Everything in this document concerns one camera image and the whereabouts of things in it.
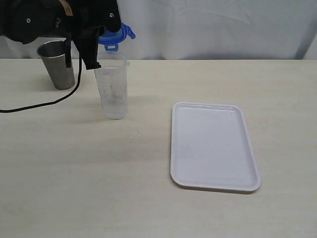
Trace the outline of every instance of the blue container lid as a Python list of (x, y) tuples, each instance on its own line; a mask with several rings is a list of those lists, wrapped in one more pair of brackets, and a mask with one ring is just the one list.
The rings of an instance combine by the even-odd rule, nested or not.
[(100, 36), (99, 44), (104, 45), (106, 51), (118, 51), (118, 44), (124, 41), (127, 36), (131, 39), (136, 38), (131, 27), (122, 23), (121, 29), (118, 32), (106, 31), (106, 33)]

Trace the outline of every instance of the white curtain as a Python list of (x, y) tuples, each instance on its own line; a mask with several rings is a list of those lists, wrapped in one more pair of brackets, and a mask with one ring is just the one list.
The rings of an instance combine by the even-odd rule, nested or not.
[[(130, 59), (317, 59), (317, 0), (118, 0), (137, 35), (119, 45)], [(0, 38), (0, 57), (36, 58), (49, 39)], [(73, 57), (78, 57), (73, 49)]]

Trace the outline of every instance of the table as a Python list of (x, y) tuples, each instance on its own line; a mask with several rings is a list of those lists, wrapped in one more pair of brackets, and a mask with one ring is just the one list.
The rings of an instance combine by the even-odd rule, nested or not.
[[(38, 59), (2, 59), (0, 72), (2, 109), (68, 92), (54, 89)], [(64, 102), (0, 115), (1, 237), (317, 237), (317, 61), (132, 60), (128, 84), (123, 120), (103, 115), (93, 71)], [(179, 101), (243, 110), (256, 193), (173, 183)]]

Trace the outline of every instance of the stainless steel cup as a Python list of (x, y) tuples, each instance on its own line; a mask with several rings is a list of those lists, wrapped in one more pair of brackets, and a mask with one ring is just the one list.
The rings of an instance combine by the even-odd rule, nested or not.
[(69, 89), (75, 84), (73, 65), (66, 68), (64, 41), (50, 41), (38, 47), (41, 57), (50, 78), (58, 90)]

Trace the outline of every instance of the white tray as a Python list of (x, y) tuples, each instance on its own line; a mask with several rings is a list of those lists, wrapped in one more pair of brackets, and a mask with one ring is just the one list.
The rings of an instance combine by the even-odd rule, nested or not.
[(175, 104), (170, 173), (185, 187), (257, 190), (260, 175), (242, 111), (232, 105)]

